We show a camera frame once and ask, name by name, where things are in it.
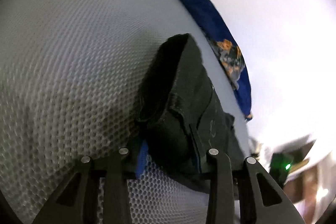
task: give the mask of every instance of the white wall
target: white wall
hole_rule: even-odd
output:
[[[212,2],[247,64],[250,134],[268,144],[336,135],[336,0]]]

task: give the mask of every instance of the black fabric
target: black fabric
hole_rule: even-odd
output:
[[[210,148],[228,154],[233,170],[241,168],[244,155],[234,117],[223,112],[189,34],[171,37],[160,46],[139,97],[141,134],[154,161],[172,178],[187,185],[182,180],[201,174]],[[207,191],[202,185],[187,186]]]

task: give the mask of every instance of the honeycomb mesh fabric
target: honeycomb mesh fabric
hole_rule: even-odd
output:
[[[32,222],[75,159],[105,156],[138,133],[142,78],[160,44],[186,32],[247,151],[230,84],[178,0],[0,0],[0,190],[23,223]],[[134,222],[205,222],[207,195],[151,161],[128,186]]]

